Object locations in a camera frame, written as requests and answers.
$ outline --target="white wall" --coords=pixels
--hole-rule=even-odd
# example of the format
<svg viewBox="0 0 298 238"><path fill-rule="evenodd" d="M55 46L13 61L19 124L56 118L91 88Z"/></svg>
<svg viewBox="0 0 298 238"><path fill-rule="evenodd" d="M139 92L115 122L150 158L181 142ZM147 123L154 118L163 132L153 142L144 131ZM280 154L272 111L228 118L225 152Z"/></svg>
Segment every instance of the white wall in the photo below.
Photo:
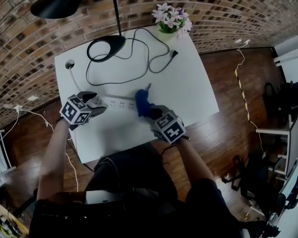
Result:
<svg viewBox="0 0 298 238"><path fill-rule="evenodd" d="M298 49L298 35L275 46L275 50L279 56L296 49ZM286 81L296 83L298 81L298 58L283 63L282 67Z"/></svg>
<svg viewBox="0 0 298 238"><path fill-rule="evenodd" d="M277 226L281 230L278 238L298 238L298 204L294 209L286 210Z"/></svg>

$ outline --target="wooden floor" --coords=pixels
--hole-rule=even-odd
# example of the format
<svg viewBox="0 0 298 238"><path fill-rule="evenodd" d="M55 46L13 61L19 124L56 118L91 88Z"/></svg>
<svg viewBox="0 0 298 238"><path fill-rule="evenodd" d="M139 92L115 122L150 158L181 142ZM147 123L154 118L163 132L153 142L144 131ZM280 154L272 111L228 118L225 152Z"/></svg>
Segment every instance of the wooden floor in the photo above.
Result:
<svg viewBox="0 0 298 238"><path fill-rule="evenodd" d="M239 67L238 74L248 102L250 118L257 126L264 126L266 123L262 100L264 85L266 82L271 82L275 87L279 86L282 82L281 74L274 66L270 49L245 50L243 53L246 60L243 66ZM233 72L237 64L242 61L242 56L237 51L229 51L202 55L201 59L220 112L205 121L189 126L188 134L202 159L216 175L217 184L230 211L243 221L249 210L248 203L239 192L231 190L230 185L223 184L220 179L231 171L234 155L245 158L250 151L260 151L258 135L255 133L255 127L247 121L244 101ZM60 102L57 101L37 113L55 125L60 108ZM28 115L20 119L5 138L7 151L17 169L1 175L0 186L7 188L16 207L30 197L37 188L42 157L51 133L42 118ZM153 145L159 152L167 146L161 141L155 141ZM78 161L75 152L69 146L67 153L77 170L79 190L84 190L92 172ZM185 200L190 184L175 148L164 154L164 161L170 163L166 170L177 187L179 199ZM75 187L74 171L67 162L65 190L75 191Z"/></svg>

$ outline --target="lamp shade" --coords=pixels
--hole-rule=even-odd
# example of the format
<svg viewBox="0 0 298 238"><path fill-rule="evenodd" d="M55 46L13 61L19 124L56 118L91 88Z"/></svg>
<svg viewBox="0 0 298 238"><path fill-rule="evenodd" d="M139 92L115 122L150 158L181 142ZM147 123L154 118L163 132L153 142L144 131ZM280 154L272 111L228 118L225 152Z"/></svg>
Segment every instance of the lamp shade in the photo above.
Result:
<svg viewBox="0 0 298 238"><path fill-rule="evenodd" d="M82 0L38 0L31 6L31 13L41 18L65 18L73 15Z"/></svg>

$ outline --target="black desk lamp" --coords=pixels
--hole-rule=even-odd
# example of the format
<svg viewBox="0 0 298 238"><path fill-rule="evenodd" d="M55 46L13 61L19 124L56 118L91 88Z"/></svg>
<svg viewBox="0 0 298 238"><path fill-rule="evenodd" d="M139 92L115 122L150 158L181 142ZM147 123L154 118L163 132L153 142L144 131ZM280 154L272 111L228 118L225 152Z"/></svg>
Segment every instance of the black desk lamp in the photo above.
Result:
<svg viewBox="0 0 298 238"><path fill-rule="evenodd" d="M81 0L38 0L31 6L30 11L33 15L41 18L65 18L73 15L77 11L80 2ZM94 62L103 62L110 59L113 55L121 50L126 42L126 38L121 35L117 0L113 0L113 2L119 35L100 37L99 39L96 39L89 44L87 48L87 56ZM91 46L97 42L107 42L110 45L110 51L106 57L101 59L94 59L90 56L89 50Z"/></svg>

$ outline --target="flower pot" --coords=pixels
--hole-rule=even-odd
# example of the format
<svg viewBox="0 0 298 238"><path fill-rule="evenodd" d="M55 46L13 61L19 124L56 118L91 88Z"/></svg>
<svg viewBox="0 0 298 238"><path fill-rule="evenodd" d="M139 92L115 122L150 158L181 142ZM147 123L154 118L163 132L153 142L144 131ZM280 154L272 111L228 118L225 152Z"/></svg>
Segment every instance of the flower pot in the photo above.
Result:
<svg viewBox="0 0 298 238"><path fill-rule="evenodd" d="M170 40L173 40L175 39L175 37L177 36L178 34L178 31L175 31L174 33L161 33L160 32L160 29L161 27L159 25L157 25L157 38L159 40L161 40L162 42L167 42L167 41L170 41Z"/></svg>

